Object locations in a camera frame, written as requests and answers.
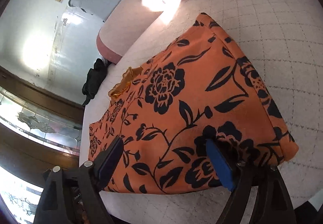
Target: black leaf pattern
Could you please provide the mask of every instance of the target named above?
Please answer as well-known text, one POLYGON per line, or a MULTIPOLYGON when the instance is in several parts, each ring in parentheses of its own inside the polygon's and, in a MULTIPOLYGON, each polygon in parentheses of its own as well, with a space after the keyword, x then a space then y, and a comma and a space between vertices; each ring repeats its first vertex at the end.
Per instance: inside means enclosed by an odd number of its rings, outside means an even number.
POLYGON ((274 127, 274 132, 275 132, 276 137, 273 139, 273 141, 281 140, 284 136, 289 134, 288 130, 286 131, 286 133, 283 134, 280 127, 277 127, 277 126, 274 127))
POLYGON ((204 114, 207 119, 210 119, 213 116, 213 113, 212 113, 211 108, 209 106, 206 106, 204 108, 204 114))
POLYGON ((267 155, 268 155, 268 152, 265 152, 264 155, 262 156, 261 160, 259 161, 259 166, 263 165, 263 162, 266 159, 267 155))
POLYGON ((105 143, 104 147, 102 148, 102 151, 106 151, 108 143, 105 143))
POLYGON ((126 145, 126 144, 130 143, 131 141, 133 141, 133 137, 132 137, 132 136, 130 136, 130 137, 128 137, 128 138, 126 139, 126 141, 124 142, 124 145, 126 145))
POLYGON ((177 46, 180 46, 180 47, 190 45, 190 41, 186 39, 179 40, 176 43, 177 43, 177 46))
POLYGON ((143 85, 140 86, 140 89, 138 91, 138 97, 141 97, 142 93, 143 93, 143 85))
POLYGON ((150 174, 150 169, 145 163, 136 163, 131 166, 139 175, 145 176, 147 173, 150 174))
POLYGON ((138 99, 138 105, 142 108, 143 104, 141 103, 141 101, 138 99))
POLYGON ((143 140, 145 140, 145 141, 152 140, 152 139, 154 139, 154 138, 155 138, 155 136, 157 135, 157 133, 158 133, 158 131, 152 131, 152 132, 150 132, 149 134, 147 134, 147 135, 143 138, 143 140))
POLYGON ((204 50, 203 52, 201 52, 199 55, 189 55, 189 56, 185 56, 183 57, 181 60, 178 61, 177 66, 180 66, 182 64, 186 64, 186 63, 190 63, 190 62, 195 62, 198 59, 200 59, 209 49, 204 50))
POLYGON ((128 151, 123 152, 123 163, 124 163, 125 168, 127 168, 129 166, 130 159, 129 159, 129 152, 128 151))
POLYGON ((124 119, 124 117, 125 117, 125 115, 126 115, 126 108, 123 108, 123 110, 122 110, 122 115, 121 115, 121 120, 123 120, 124 119))
POLYGON ((233 58, 233 56, 232 56, 231 52, 230 52, 227 48, 222 47, 222 52, 223 52, 223 54, 224 54, 225 56, 228 56, 228 57, 230 57, 230 58, 233 58))
POLYGON ((123 177, 123 184, 124 184, 124 186, 126 187, 127 190, 129 190, 132 193, 135 193, 134 190, 133 190, 133 188, 130 185, 129 176, 128 176, 127 173, 123 177))
POLYGON ((193 123, 194 119, 193 119, 193 112, 191 110, 191 108, 189 107, 188 104, 186 104, 184 101, 179 100, 180 104, 179 104, 179 111, 180 111, 180 115, 181 117, 185 120, 186 125, 190 125, 193 123))
POLYGON ((227 99, 224 102, 222 102, 221 104, 215 106, 214 109, 220 113, 227 113, 227 112, 231 111, 233 108, 235 108, 237 105, 244 102, 244 100, 238 100, 235 102, 231 102, 231 101, 232 101, 232 99, 227 99))
POLYGON ((274 102, 274 100, 270 101, 267 111, 268 111, 269 115, 272 115, 276 118, 283 118, 282 115, 280 114, 278 107, 277 107, 276 103, 274 102))
POLYGON ((268 97, 268 94, 266 93, 266 91, 265 91, 265 90, 260 89, 260 90, 258 91, 258 97, 259 97, 259 98, 267 98, 267 97, 268 97))
POLYGON ((108 188, 108 190, 110 191, 110 192, 115 192, 114 190, 112 190, 109 186, 107 186, 107 188, 108 188))
POLYGON ((228 43, 230 43, 230 42, 232 41, 231 37, 227 37, 227 38, 225 38, 224 40, 225 40, 225 42, 226 42, 227 44, 228 44, 228 43))
POLYGON ((170 187, 176 183, 183 167, 176 167, 169 171, 165 176, 162 176, 159 180, 160 188, 163 189, 164 185, 168 181, 166 187, 170 187))
POLYGON ((212 27, 217 27, 219 26, 219 24, 215 21, 211 21, 210 24, 209 24, 209 28, 212 28, 212 27))
POLYGON ((217 74, 214 76, 212 82, 209 84, 209 86, 206 88, 206 92, 215 90, 222 85, 224 85, 231 77, 231 75, 228 75, 226 78, 221 80, 220 82, 216 83, 218 80, 220 80, 230 69, 230 66, 222 68, 220 71, 217 72, 217 74))
POLYGON ((137 84, 139 84, 141 82, 141 79, 136 79, 136 80, 133 80, 132 81, 132 84, 133 85, 137 85, 137 84))
POLYGON ((139 191, 140 191, 142 194, 147 194, 147 190, 146 190, 145 185, 141 185, 141 186, 139 187, 139 191))
POLYGON ((172 151, 176 153, 180 157, 180 159, 186 164, 188 164, 191 161, 191 159, 188 157, 188 155, 184 153, 184 151, 191 155, 194 155, 194 149, 187 146, 175 148, 172 151))
POLYGON ((268 104, 269 104, 269 101, 270 101, 270 99, 268 98, 266 101, 261 102, 261 104, 262 104, 262 105, 268 105, 268 104))
POLYGON ((135 160, 136 162, 138 162, 138 160, 140 159, 140 153, 139 150, 135 153, 135 160))
POLYGON ((167 166, 172 161, 173 161, 173 159, 167 160, 167 161, 159 161, 159 163, 157 164, 157 168, 161 169, 161 168, 167 166))
POLYGON ((208 39, 207 41, 208 41, 209 43, 213 43, 213 42, 214 42, 214 40, 215 40, 215 36, 211 37, 211 38, 210 38, 210 39, 208 39))
POLYGON ((163 61, 165 61, 165 60, 166 60, 166 59, 167 59, 171 54, 172 54, 172 51, 171 51, 169 54, 167 54, 167 55, 166 55, 166 57, 164 58, 164 60, 163 60, 163 61))

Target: bedding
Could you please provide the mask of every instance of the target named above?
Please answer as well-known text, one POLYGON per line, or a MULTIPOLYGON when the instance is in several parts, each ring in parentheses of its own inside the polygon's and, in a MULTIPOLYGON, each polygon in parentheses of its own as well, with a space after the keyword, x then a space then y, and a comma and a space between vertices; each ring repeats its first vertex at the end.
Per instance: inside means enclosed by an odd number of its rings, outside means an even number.
MULTIPOLYGON (((141 66, 191 27, 200 12, 210 15, 236 41, 265 82, 300 149, 279 165, 294 208, 323 188, 322 109, 323 9, 318 0, 180 0, 133 43, 84 113, 80 165, 88 160, 89 125, 109 108, 108 92, 129 66, 141 66)), ((109 213, 134 223, 216 223, 230 195, 223 187, 180 195, 101 192, 109 213)), ((256 197, 250 195, 248 224, 256 197)))
POLYGON ((100 54, 117 64, 140 35, 160 16, 140 0, 121 0, 96 39, 100 54))
POLYGON ((256 166, 298 151, 258 72, 207 14, 138 71, 131 82, 127 71, 114 104, 89 128, 90 160, 116 136, 124 141, 106 191, 182 194, 221 185, 207 139, 256 166))

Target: black flower pattern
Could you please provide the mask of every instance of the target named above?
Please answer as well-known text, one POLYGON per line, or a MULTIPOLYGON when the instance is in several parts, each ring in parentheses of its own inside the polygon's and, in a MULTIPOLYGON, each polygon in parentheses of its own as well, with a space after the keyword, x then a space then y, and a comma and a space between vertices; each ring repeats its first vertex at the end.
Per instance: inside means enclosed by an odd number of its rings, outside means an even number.
POLYGON ((114 108, 114 110, 113 110, 113 112, 112 112, 112 114, 110 116, 110 122, 111 123, 113 123, 115 121, 115 119, 116 119, 120 109, 122 108, 123 104, 124 104, 124 101, 122 99, 119 99, 118 102, 115 103, 116 107, 114 108))
POLYGON ((219 126, 216 139, 221 141, 224 149, 236 161, 244 160, 254 164, 260 156, 260 151, 254 148, 254 141, 252 139, 241 141, 242 133, 230 121, 219 126))
POLYGON ((209 187, 221 185, 220 181, 213 177, 214 169, 211 162, 207 159, 206 139, 208 138, 216 138, 216 129, 210 125, 204 127, 202 135, 194 140, 196 154, 199 158, 193 161, 191 168, 185 175, 185 182, 191 184, 192 188, 200 188, 208 181, 209 187))
POLYGON ((101 145, 101 141, 98 140, 98 138, 95 136, 93 139, 90 141, 90 150, 91 150, 91 155, 92 157, 94 156, 96 150, 98 149, 98 145, 101 145))
POLYGON ((174 63, 154 71, 150 84, 146 88, 146 103, 154 104, 154 111, 163 115, 185 87, 184 69, 178 69, 174 63))
POLYGON ((143 137, 143 134, 146 129, 147 129, 146 124, 141 124, 140 128, 136 132, 137 141, 139 141, 143 137))

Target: bed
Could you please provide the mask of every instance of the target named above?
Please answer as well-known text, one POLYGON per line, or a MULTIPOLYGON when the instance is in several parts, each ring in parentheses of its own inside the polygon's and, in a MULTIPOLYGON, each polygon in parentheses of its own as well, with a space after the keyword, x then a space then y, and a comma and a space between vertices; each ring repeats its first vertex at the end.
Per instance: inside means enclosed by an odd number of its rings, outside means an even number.
MULTIPOLYGON (((133 43, 86 106, 80 164, 88 159, 90 123, 109 106, 108 91, 122 74, 153 57, 188 27, 209 14, 240 45, 277 103, 300 150, 279 166, 294 207, 323 187, 323 8, 318 0, 181 0, 163 12, 133 43)), ((222 188, 182 195, 101 192, 110 214, 131 223, 215 222, 230 193, 222 188)), ((241 223, 248 223, 253 189, 241 223)))

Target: orange floral fabric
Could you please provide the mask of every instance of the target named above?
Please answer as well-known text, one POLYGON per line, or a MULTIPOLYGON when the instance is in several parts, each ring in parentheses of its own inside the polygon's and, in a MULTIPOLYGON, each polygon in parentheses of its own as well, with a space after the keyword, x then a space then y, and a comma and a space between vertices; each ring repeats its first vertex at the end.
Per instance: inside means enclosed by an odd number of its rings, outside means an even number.
POLYGON ((131 85, 131 81, 141 74, 143 69, 141 67, 132 69, 131 67, 122 75, 122 80, 119 84, 116 84, 108 93, 111 97, 111 105, 122 95, 131 85))
POLYGON ((298 151, 259 74, 208 15, 141 68, 90 125, 90 160, 116 136, 124 141, 107 191, 180 194, 221 185, 206 155, 208 138, 259 166, 298 151))

